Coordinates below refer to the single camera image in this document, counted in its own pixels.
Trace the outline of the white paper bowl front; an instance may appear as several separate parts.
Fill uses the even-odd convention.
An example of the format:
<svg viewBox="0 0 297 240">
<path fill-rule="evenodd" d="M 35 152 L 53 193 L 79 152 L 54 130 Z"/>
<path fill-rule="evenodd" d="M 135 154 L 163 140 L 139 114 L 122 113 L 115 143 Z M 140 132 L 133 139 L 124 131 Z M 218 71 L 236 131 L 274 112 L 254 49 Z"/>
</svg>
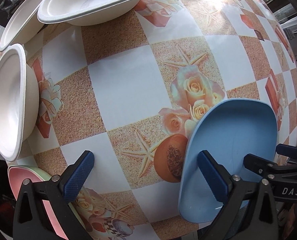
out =
<svg viewBox="0 0 297 240">
<path fill-rule="evenodd" d="M 0 154 L 7 161 L 18 158 L 31 135 L 39 99 L 38 81 L 23 46 L 9 46 L 0 58 Z"/>
</svg>

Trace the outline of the white paper bowl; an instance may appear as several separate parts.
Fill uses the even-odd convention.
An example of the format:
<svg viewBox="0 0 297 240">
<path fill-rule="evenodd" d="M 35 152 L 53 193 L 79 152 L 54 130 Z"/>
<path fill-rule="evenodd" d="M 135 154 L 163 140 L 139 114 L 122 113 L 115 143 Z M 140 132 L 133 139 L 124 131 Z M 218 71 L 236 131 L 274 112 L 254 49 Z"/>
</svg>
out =
<svg viewBox="0 0 297 240">
<path fill-rule="evenodd" d="M 44 24 L 67 22 L 89 26 L 105 23 L 132 10 L 140 0 L 43 0 L 37 18 Z"/>
<path fill-rule="evenodd" d="M 25 0 L 14 12 L 0 39 L 0 51 L 8 46 L 30 41 L 43 27 L 37 12 L 43 0 Z"/>
<path fill-rule="evenodd" d="M 23 46 L 9 46 L 0 58 L 0 154 L 7 161 L 18 158 L 31 135 L 39 99 L 38 81 Z"/>
</svg>

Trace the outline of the blue square plate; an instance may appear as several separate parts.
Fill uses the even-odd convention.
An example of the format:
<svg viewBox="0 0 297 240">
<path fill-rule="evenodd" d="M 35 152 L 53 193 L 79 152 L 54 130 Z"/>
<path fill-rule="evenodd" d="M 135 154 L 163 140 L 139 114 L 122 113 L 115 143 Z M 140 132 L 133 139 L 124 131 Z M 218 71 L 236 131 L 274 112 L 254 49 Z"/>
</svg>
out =
<svg viewBox="0 0 297 240">
<path fill-rule="evenodd" d="M 198 167 L 197 156 L 207 150 L 231 175 L 259 182 L 261 177 L 243 166 L 248 153 L 272 161 L 277 143 L 273 109 L 253 99 L 227 99 L 212 107 L 193 129 L 186 146 L 178 211 L 192 223 L 212 221 L 222 207 Z"/>
</svg>

